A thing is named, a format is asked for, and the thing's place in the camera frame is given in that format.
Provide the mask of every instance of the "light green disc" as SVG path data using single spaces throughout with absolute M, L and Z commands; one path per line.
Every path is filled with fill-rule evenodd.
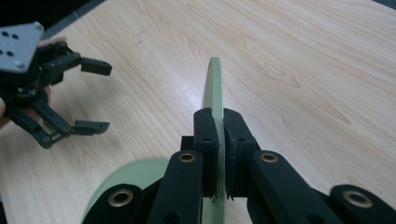
M 118 184 L 136 185 L 141 189 L 145 189 L 163 177 L 168 162 L 165 159 L 143 159 L 121 166 L 120 169 L 108 176 L 97 188 L 85 208 L 83 218 L 85 218 L 91 207 L 107 189 Z

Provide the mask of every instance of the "wooden table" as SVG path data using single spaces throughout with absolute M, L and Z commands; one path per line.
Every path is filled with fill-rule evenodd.
M 113 72 L 67 72 L 51 105 L 70 122 L 111 126 L 46 150 L 8 124 L 0 190 L 9 223 L 79 223 L 117 168 L 178 151 L 212 56 L 225 107 L 263 149 L 315 189 L 350 183 L 396 207 L 395 10 L 369 0 L 108 0 L 58 36 Z M 226 209 L 227 223 L 249 223 L 246 201 Z

